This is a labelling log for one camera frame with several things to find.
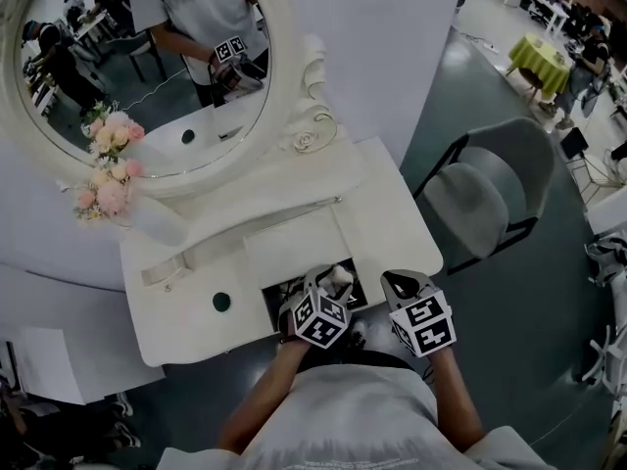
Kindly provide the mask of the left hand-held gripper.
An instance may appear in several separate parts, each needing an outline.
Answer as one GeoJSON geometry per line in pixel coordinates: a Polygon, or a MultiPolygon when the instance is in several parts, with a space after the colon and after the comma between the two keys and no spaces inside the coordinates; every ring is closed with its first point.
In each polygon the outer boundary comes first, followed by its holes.
{"type": "Polygon", "coordinates": [[[293,307],[296,335],[321,349],[329,349],[348,329],[349,312],[346,307],[354,286],[343,286],[337,293],[337,303],[316,290],[319,282],[331,274],[332,264],[323,264],[309,270],[304,279],[307,294],[293,307]]]}

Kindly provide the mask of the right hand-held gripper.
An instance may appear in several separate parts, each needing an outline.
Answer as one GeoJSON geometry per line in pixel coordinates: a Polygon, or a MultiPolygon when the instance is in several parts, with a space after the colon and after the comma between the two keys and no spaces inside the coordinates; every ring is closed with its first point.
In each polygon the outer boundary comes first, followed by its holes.
{"type": "Polygon", "coordinates": [[[426,357],[456,341],[452,309],[444,292],[438,291],[427,275],[409,269],[386,270],[380,283],[388,307],[393,311],[389,315],[392,328],[414,356],[426,357]],[[433,295],[398,309],[397,296],[430,294],[433,295]]]}

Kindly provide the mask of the person's left hand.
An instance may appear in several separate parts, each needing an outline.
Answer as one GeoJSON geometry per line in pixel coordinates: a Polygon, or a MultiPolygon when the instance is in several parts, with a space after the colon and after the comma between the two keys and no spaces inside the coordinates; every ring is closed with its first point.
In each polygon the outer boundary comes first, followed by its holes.
{"type": "Polygon", "coordinates": [[[277,329],[281,335],[280,344],[295,342],[300,339],[296,333],[296,324],[293,310],[289,304],[284,304],[278,313],[277,329]]]}

